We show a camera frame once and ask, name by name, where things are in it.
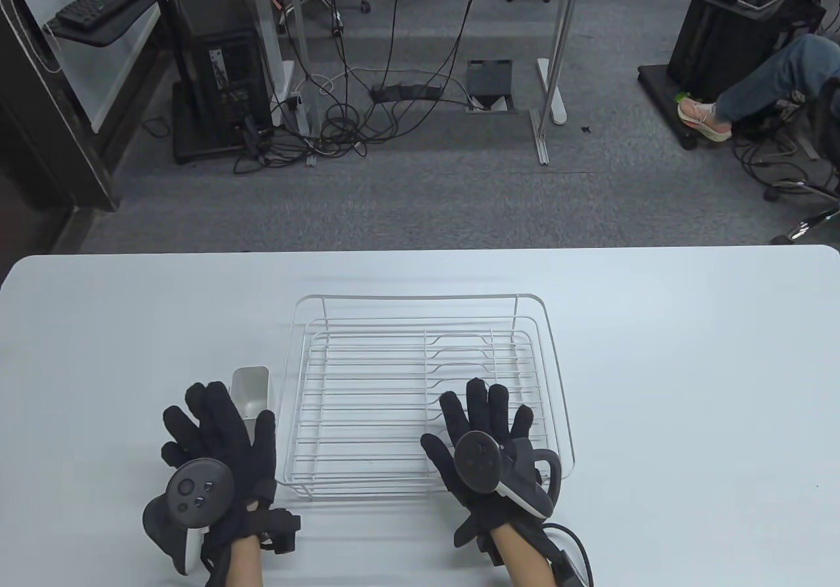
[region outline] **metal table frame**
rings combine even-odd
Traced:
[[[276,38],[276,30],[273,21],[270,0],[255,0],[260,18],[261,35],[265,44],[265,52],[268,57],[270,74],[273,79],[276,94],[273,102],[282,102],[288,96],[289,80],[293,69],[293,62],[283,62],[280,54],[280,45]],[[301,0],[291,0],[297,17],[297,41],[300,62],[306,69],[310,69],[309,49],[306,44],[306,27],[301,11]],[[566,41],[569,38],[571,20],[575,9],[576,0],[559,0],[557,18],[555,20],[554,45],[549,58],[537,59],[537,71],[543,83],[545,100],[542,108],[531,108],[531,126],[534,132],[534,144],[537,149],[537,157],[540,165],[549,164],[549,150],[545,143],[545,132],[549,122],[549,116],[557,125],[563,125],[566,121],[566,112],[563,99],[557,87],[560,75],[560,67],[563,59]],[[311,115],[312,137],[318,137],[321,132],[321,117],[318,109],[318,92],[312,83],[304,85],[303,104],[305,108],[298,108],[298,126],[303,126],[302,134],[309,134],[306,117],[303,115],[308,110]],[[307,164],[315,164],[315,155],[307,159]]]

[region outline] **white wall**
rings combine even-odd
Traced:
[[[26,3],[35,21],[42,26],[72,1],[26,0]],[[139,18],[121,39],[102,49],[63,39],[56,42],[47,35],[47,41],[63,67],[81,107],[91,120],[94,132],[99,131],[131,66],[155,26],[158,15],[155,6]]]

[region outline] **foot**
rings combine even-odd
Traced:
[[[682,98],[677,104],[677,114],[682,123],[695,129],[708,140],[717,143],[732,137],[732,123],[715,119],[715,105],[701,104],[690,98]]]

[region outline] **blue jeans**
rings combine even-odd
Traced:
[[[807,33],[774,53],[731,89],[722,92],[717,99],[715,119],[738,121],[793,91],[814,99],[829,77],[840,77],[840,45]],[[834,95],[831,112],[840,119],[840,91]]]

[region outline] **white tabletop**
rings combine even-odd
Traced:
[[[160,413],[195,380],[281,374],[308,293],[544,299],[577,452],[555,520],[599,587],[837,584],[838,285],[820,246],[23,260],[0,291],[0,584],[202,584],[140,526]],[[292,508],[267,584],[505,583],[451,548],[459,512],[430,540],[429,510]]]

